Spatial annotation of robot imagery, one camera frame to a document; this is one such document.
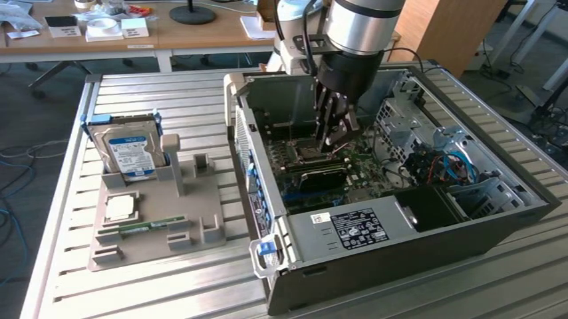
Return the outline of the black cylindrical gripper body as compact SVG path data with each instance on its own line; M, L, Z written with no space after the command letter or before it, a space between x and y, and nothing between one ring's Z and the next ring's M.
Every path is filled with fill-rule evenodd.
M329 91L359 98L371 86L384 52L372 55L328 53L320 58L316 79Z

